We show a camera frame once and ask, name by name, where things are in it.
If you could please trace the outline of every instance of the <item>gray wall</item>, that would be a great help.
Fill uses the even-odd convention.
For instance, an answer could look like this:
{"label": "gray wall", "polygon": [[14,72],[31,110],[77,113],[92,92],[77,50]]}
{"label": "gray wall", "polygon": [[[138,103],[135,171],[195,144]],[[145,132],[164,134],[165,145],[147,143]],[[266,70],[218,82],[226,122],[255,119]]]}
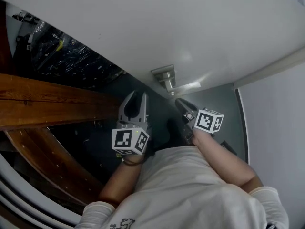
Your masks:
{"label": "gray wall", "polygon": [[15,225],[11,224],[8,220],[0,216],[0,228],[1,229],[18,229]]}
{"label": "gray wall", "polygon": [[14,55],[17,47],[16,37],[18,36],[21,24],[21,21],[18,21],[10,16],[6,16],[6,28],[8,33],[10,52],[12,55]]}
{"label": "gray wall", "polygon": [[239,88],[250,165],[278,189],[290,228],[305,222],[305,63]]}

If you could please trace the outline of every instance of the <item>white t-shirt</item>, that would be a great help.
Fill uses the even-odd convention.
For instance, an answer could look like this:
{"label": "white t-shirt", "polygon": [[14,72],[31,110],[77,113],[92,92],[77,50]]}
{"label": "white t-shirt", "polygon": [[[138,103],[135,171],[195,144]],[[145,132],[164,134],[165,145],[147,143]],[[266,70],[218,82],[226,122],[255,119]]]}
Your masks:
{"label": "white t-shirt", "polygon": [[288,229],[274,188],[247,194],[226,184],[198,148],[188,146],[158,151],[143,165],[132,195],[117,209],[89,204],[76,228],[266,229],[267,224]]}

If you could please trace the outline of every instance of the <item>bracelet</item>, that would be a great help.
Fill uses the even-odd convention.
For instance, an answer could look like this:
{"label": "bracelet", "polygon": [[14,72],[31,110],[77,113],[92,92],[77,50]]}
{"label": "bracelet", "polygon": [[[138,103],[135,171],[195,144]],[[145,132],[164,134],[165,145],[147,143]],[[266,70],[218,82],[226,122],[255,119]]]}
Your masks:
{"label": "bracelet", "polygon": [[122,162],[127,165],[127,166],[137,166],[137,165],[140,165],[140,164],[143,164],[145,162],[145,158],[142,159],[142,161],[138,162],[138,163],[135,163],[135,162],[132,162],[130,160],[125,160],[125,159],[122,159]]}

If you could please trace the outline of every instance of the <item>wooden beam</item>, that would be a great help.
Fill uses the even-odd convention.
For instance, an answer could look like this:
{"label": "wooden beam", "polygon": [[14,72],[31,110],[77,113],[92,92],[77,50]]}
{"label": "wooden beam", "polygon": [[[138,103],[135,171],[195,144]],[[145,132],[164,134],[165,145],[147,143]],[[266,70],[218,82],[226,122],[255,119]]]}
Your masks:
{"label": "wooden beam", "polygon": [[116,118],[118,109],[106,94],[0,74],[0,130]]}
{"label": "wooden beam", "polygon": [[48,128],[5,134],[24,159],[53,186],[83,205],[96,201],[103,185],[76,162]]}
{"label": "wooden beam", "polygon": [[7,74],[0,74],[0,99],[65,104],[118,103],[106,94]]}
{"label": "wooden beam", "polygon": [[67,196],[65,193],[63,193],[62,191],[60,191],[59,189],[54,187],[50,182],[46,181],[45,179],[43,179],[43,181],[39,181],[34,178],[31,178],[29,180],[29,183],[33,187],[39,189],[40,191],[44,191],[48,195],[54,196],[56,198],[59,198],[61,200],[64,200],[64,201],[67,201],[70,203],[73,203],[75,205],[81,205],[82,210],[84,209],[83,203],[80,203],[79,201],[74,200],[73,198],[71,198],[71,196]]}

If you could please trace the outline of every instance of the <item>white door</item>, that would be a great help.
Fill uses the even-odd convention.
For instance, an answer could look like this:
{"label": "white door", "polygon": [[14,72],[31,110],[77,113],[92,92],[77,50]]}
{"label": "white door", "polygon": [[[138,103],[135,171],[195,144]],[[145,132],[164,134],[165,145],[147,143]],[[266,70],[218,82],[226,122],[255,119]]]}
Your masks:
{"label": "white door", "polygon": [[4,0],[89,46],[167,97],[151,70],[174,65],[176,86],[233,82],[305,45],[294,0]]}

